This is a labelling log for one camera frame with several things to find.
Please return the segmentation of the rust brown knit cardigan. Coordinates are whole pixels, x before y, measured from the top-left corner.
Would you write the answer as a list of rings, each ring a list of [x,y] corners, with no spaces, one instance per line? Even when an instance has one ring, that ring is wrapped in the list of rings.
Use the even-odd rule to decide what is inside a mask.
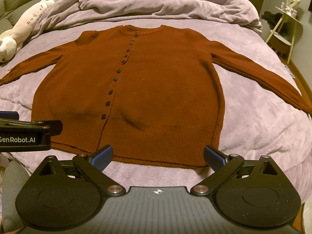
[[[118,26],[17,64],[1,79],[52,70],[38,86],[32,120],[60,120],[51,145],[93,153],[109,144],[123,163],[201,168],[205,146],[218,147],[225,113],[215,66],[256,81],[294,108],[311,113],[279,75],[189,28]]]

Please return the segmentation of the lilac fleece bed sheet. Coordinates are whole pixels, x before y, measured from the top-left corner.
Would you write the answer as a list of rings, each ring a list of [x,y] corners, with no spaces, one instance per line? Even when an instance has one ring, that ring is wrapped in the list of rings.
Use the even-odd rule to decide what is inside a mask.
[[[1,78],[16,64],[52,47],[77,39],[83,31],[101,31],[118,25],[156,28],[168,25],[191,28],[209,40],[228,46],[268,70],[280,75],[297,90],[295,81],[277,55],[262,38],[250,28],[238,24],[205,20],[136,19],[120,22],[94,22],[66,30],[54,30],[30,41],[13,60],[1,65]],[[214,65],[219,75],[224,97],[225,117],[219,150],[225,154],[236,153],[249,160],[270,155],[285,172],[305,202],[311,196],[311,118],[304,112],[286,104],[275,94],[260,87],[256,82]],[[1,86],[1,110],[14,110],[20,119],[31,118],[32,99],[36,88],[51,71],[51,65],[40,72]],[[73,154],[51,149],[42,152],[4,153],[23,165],[28,174],[36,169],[48,155],[59,160],[69,160]],[[213,171],[209,168],[190,170],[151,167],[146,165],[112,162],[104,173],[123,186],[187,186],[204,179]]]

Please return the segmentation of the white plush toy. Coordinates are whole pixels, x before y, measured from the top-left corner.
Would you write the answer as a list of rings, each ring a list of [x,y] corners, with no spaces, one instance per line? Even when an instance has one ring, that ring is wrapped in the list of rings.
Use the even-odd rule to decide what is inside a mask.
[[[39,18],[53,4],[54,0],[41,0],[32,5],[21,15],[12,29],[1,34],[1,63],[10,61],[21,50]]]

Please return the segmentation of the yellow-legged side table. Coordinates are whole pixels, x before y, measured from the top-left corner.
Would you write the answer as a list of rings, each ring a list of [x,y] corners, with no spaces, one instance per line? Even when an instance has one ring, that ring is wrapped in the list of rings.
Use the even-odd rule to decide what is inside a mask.
[[[296,32],[297,32],[297,25],[301,24],[298,20],[297,20],[297,15],[295,14],[293,16],[292,14],[292,9],[290,9],[289,11],[286,11],[285,8],[284,10],[277,7],[276,9],[281,12],[282,16],[281,18],[278,20],[277,24],[274,26],[274,28],[270,31],[269,36],[267,37],[267,39],[265,40],[265,43],[268,44],[271,41],[271,38],[274,36],[276,37],[279,41],[282,41],[284,44],[286,44],[287,46],[289,46],[289,52],[288,52],[288,59],[287,59],[287,64],[289,64],[289,62],[291,61],[291,57],[293,54],[293,48],[295,45],[295,38],[296,38]],[[292,36],[291,37],[285,37],[285,35],[281,34],[280,31],[282,29],[282,27],[284,26],[284,24],[287,21],[293,21],[293,30],[292,30]]]

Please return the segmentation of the crumpled lilac duvet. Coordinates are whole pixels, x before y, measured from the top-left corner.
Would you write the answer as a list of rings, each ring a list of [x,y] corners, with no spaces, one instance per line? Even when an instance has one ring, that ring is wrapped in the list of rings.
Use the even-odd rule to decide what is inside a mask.
[[[36,23],[31,38],[91,22],[132,19],[204,19],[262,32],[258,12],[248,0],[54,0]]]

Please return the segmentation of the paper-wrapped flower bouquet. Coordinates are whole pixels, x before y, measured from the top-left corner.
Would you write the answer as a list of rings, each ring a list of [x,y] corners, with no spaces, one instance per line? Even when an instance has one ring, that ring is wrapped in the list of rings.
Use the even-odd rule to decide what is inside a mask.
[[[281,3],[280,9],[292,18],[296,18],[298,14],[297,7],[300,1],[301,0],[286,0],[286,3]]]

